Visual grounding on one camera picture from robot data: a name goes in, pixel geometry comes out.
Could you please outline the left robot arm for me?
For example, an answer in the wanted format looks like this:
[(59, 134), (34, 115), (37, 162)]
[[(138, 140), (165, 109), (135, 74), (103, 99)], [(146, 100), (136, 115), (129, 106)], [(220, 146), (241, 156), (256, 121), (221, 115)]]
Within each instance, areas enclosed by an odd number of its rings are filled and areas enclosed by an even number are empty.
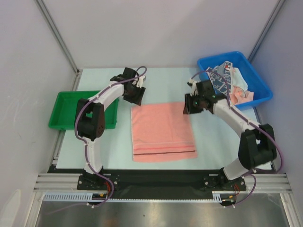
[(100, 189), (104, 185), (104, 177), (101, 175), (103, 164), (97, 143), (106, 129), (105, 110), (120, 97), (141, 106), (146, 90), (143, 87), (146, 71), (145, 66), (136, 70), (126, 67), (122, 74), (112, 77), (103, 90), (77, 103), (74, 133), (84, 143), (84, 171), (90, 174), (87, 182), (93, 189)]

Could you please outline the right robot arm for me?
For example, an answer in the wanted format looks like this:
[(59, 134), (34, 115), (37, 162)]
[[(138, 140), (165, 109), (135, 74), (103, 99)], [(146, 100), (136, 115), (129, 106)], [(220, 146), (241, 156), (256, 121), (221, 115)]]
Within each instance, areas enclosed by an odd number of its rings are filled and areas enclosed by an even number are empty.
[(238, 157), (219, 171), (220, 188), (231, 189), (236, 179), (276, 159), (277, 144), (272, 126), (261, 125), (246, 117), (225, 94), (215, 93), (210, 80), (198, 82), (190, 79), (187, 84), (192, 91), (185, 94), (183, 113), (197, 114), (207, 110), (225, 121), (240, 138)]

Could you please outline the pink terry towel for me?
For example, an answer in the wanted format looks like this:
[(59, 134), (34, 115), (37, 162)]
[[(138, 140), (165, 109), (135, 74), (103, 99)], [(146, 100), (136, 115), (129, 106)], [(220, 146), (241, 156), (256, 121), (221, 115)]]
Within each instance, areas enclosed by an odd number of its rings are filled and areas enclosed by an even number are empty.
[(189, 115), (183, 102), (131, 108), (133, 161), (169, 162), (197, 158)]

